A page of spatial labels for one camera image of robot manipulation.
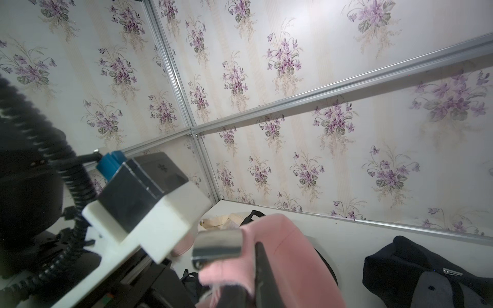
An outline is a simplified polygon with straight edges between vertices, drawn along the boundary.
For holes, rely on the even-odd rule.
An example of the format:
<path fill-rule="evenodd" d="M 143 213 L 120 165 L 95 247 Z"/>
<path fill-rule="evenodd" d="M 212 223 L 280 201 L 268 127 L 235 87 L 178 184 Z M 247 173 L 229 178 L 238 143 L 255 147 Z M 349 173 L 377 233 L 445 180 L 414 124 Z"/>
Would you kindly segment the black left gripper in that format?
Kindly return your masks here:
<path fill-rule="evenodd" d="M 239 257 L 243 232 L 239 228 L 199 232 L 191 262 L 196 270 Z M 138 251 L 88 295 L 89 307 L 195 307 L 181 282 L 184 269 L 170 257 L 155 263 Z"/>

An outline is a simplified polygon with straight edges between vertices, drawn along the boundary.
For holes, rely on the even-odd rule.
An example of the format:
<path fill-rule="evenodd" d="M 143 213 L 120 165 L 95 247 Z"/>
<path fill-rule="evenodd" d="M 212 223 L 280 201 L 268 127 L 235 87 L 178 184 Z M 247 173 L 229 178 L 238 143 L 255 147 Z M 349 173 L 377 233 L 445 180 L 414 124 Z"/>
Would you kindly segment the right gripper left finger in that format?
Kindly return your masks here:
<path fill-rule="evenodd" d="M 252 308 L 255 307 L 253 299 L 242 286 L 223 286 L 216 308 Z"/>

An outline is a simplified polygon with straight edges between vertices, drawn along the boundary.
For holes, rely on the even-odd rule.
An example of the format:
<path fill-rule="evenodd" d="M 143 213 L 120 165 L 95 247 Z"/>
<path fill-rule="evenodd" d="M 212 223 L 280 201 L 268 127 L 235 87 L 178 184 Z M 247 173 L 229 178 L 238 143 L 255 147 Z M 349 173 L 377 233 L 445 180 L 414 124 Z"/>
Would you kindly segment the pink cap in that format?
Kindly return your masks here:
<path fill-rule="evenodd" d="M 223 286 L 242 286 L 255 304 L 255 244 L 266 250 L 285 307 L 345 307 L 342 293 L 327 263 L 300 229 L 285 215 L 271 214 L 240 226 L 239 257 L 217 260 L 198 273 L 211 294 L 197 307 L 216 307 Z"/>

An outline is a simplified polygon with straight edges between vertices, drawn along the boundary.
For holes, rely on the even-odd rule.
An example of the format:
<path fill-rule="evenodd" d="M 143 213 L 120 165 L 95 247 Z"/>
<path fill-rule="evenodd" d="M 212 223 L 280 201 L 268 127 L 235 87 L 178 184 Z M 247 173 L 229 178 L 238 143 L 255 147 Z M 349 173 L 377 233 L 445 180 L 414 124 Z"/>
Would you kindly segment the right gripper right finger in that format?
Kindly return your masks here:
<path fill-rule="evenodd" d="M 285 308 L 266 250 L 261 242 L 255 244 L 255 306 Z"/>

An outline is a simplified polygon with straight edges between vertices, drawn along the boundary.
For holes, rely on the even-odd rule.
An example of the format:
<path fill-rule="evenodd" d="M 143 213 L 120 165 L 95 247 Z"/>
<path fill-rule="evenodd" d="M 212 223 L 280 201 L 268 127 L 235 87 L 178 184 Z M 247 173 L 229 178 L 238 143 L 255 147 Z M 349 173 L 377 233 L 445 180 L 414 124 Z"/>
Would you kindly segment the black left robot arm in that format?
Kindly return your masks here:
<path fill-rule="evenodd" d="M 124 306 L 152 292 L 189 307 L 166 258 L 212 205 L 165 153 L 75 154 L 1 81 L 1 269 L 31 272 L 1 290 L 2 307 L 92 307 L 139 262 L 147 271 Z"/>

